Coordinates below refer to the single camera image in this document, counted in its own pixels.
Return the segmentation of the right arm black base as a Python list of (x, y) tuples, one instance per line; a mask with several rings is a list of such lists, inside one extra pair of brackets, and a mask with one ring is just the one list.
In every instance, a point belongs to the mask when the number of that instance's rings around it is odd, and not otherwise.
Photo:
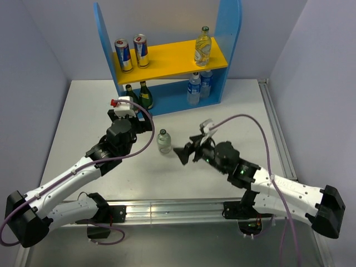
[(225, 201), (223, 207), (222, 216), (228, 220), (238, 220), (239, 230), (246, 235), (261, 233), (262, 218), (272, 217), (272, 214), (258, 213), (251, 206), (242, 206), (240, 201)]

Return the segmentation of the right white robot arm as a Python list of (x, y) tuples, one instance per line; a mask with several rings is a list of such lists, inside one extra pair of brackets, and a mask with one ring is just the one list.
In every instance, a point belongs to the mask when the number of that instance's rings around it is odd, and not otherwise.
[(301, 221), (318, 234), (337, 239), (342, 227), (345, 203), (335, 187), (325, 188), (300, 184), (280, 176), (269, 176), (267, 169), (240, 157), (240, 152), (225, 141), (216, 144), (209, 138), (191, 136), (184, 147), (174, 148), (181, 163), (204, 160), (227, 181), (245, 192), (239, 201), (223, 203), (226, 219), (252, 219), (271, 215)]

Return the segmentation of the clear glass bottle green cap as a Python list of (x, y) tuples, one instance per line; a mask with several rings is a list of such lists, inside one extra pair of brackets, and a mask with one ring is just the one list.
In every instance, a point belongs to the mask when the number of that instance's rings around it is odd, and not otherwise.
[(156, 142), (162, 154), (168, 154), (171, 151), (171, 136), (165, 129), (159, 131)]

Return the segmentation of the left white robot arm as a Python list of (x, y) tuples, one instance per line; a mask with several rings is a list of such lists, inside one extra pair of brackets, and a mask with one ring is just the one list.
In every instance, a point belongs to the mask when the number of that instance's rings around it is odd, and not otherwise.
[(26, 194), (15, 191), (7, 197), (1, 228), (8, 226), (17, 238), (16, 244), (24, 248), (36, 245), (61, 226), (79, 221), (110, 228), (113, 214), (99, 193), (90, 193), (84, 199), (66, 204), (63, 201), (84, 185), (108, 174), (123, 159), (134, 156), (131, 148), (137, 135), (155, 132), (151, 114), (147, 110), (141, 113), (143, 120), (136, 116), (118, 116), (109, 110), (111, 126), (74, 166)]

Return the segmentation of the plastic water bottle blue cap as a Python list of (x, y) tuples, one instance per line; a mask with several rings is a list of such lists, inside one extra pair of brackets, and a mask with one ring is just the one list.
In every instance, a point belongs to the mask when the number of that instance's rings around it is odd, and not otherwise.
[(200, 101), (201, 78), (198, 72), (194, 72), (187, 86), (187, 101), (190, 105), (197, 105)]

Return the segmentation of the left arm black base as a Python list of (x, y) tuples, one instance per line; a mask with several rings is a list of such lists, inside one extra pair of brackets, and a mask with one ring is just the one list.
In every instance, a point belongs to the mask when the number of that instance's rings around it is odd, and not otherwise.
[[(105, 209), (99, 209), (93, 218), (82, 219), (76, 221), (77, 224), (86, 224), (88, 221), (95, 224), (104, 224), (113, 226), (114, 223), (124, 223), (126, 218), (126, 206), (125, 205), (109, 205)], [(89, 239), (107, 239), (111, 234), (111, 229), (103, 226), (90, 225), (87, 227), (87, 237)]]

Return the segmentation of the red bull can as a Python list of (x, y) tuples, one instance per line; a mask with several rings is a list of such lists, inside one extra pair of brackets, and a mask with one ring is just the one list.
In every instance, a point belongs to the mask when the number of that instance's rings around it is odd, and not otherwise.
[(137, 34), (133, 37), (134, 49), (137, 59), (137, 65), (145, 68), (149, 65), (147, 38), (143, 34)]
[(131, 61), (128, 41), (124, 38), (115, 40), (115, 50), (117, 53), (121, 71), (123, 73), (131, 72), (133, 70), (133, 65)]

